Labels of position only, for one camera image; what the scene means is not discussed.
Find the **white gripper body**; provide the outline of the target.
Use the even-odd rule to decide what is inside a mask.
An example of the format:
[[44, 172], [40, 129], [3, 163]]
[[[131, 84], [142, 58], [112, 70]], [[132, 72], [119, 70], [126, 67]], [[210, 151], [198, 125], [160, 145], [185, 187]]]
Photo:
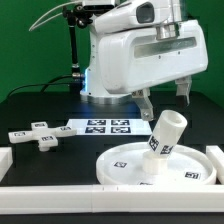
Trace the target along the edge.
[[126, 94], [204, 71], [208, 56], [195, 20], [180, 24], [177, 38], [158, 40], [154, 28], [106, 36], [98, 47], [101, 79], [111, 94]]

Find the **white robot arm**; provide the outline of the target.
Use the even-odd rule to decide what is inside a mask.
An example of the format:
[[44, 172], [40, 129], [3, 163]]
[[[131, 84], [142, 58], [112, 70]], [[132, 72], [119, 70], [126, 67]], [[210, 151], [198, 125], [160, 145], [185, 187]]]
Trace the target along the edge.
[[81, 6], [93, 14], [92, 96], [131, 95], [145, 121], [154, 119], [153, 86], [173, 81], [189, 103], [191, 76], [207, 68], [208, 56], [200, 25], [183, 18], [182, 0], [82, 0]]

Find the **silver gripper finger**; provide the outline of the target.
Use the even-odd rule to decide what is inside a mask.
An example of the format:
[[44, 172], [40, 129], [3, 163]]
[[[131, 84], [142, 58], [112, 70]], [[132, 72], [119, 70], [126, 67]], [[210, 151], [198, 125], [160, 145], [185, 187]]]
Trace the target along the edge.
[[132, 93], [132, 99], [140, 109], [141, 118], [144, 121], [152, 121], [154, 119], [153, 106], [149, 96], [150, 90], [148, 88], [137, 90]]
[[192, 79], [190, 76], [177, 79], [176, 103], [178, 106], [188, 106], [190, 103], [190, 90]]

